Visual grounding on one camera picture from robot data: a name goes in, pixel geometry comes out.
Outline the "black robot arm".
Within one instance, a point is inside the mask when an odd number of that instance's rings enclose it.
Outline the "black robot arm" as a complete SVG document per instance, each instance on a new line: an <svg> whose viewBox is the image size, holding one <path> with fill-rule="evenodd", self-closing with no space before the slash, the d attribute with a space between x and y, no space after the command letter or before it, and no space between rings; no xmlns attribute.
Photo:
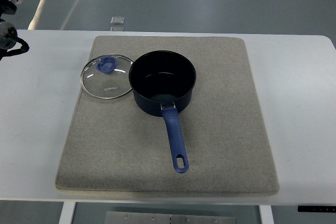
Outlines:
<svg viewBox="0 0 336 224"><path fill-rule="evenodd" d="M1 16L14 15L17 7L10 0L1 0ZM1 18L1 60L5 57L17 56L29 51L26 41L19 38L14 25Z"/></svg>

